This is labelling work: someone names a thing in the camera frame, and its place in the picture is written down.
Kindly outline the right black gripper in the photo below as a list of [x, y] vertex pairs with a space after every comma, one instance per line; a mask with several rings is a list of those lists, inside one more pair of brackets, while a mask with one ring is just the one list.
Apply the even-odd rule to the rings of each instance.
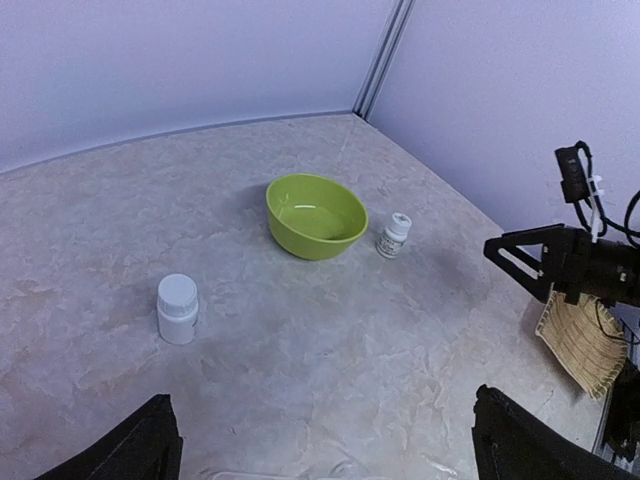
[[[542, 244], [541, 261], [520, 247]], [[539, 302], [547, 302], [552, 287], [577, 305], [593, 246], [586, 231], [554, 224], [506, 232], [487, 240], [483, 253]]]

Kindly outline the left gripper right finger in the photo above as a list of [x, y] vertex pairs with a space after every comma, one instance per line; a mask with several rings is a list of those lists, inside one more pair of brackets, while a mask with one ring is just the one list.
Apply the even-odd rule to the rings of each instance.
[[480, 480], [633, 477], [571, 443], [497, 388], [478, 388], [474, 414], [472, 438]]

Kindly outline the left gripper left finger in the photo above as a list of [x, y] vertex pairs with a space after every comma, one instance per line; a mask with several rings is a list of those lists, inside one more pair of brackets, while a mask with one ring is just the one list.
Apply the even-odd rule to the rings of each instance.
[[171, 396], [157, 394], [96, 443], [39, 478], [177, 479], [182, 449]]

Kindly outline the small white pill bottle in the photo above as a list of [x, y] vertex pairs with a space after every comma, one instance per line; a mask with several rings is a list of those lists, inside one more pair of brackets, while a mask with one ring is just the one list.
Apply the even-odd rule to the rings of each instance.
[[408, 215], [394, 212], [376, 241], [378, 253], [387, 259], [396, 258], [408, 238], [411, 227], [412, 220]]

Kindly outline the large white pill bottle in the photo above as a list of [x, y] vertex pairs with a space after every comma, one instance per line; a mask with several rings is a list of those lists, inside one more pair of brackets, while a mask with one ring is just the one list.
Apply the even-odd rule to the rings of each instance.
[[158, 330], [163, 340], [186, 345], [194, 340], [199, 314], [196, 283], [185, 274], [161, 279], [157, 288]]

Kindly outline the clear plastic pill organizer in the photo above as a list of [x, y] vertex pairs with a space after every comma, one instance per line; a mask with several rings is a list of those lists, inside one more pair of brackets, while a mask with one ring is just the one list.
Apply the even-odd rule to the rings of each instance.
[[200, 475], [202, 479], [469, 479], [468, 475], [439, 463], [426, 461], [414, 465], [399, 458], [373, 463], [342, 459], [271, 470], [210, 467]]

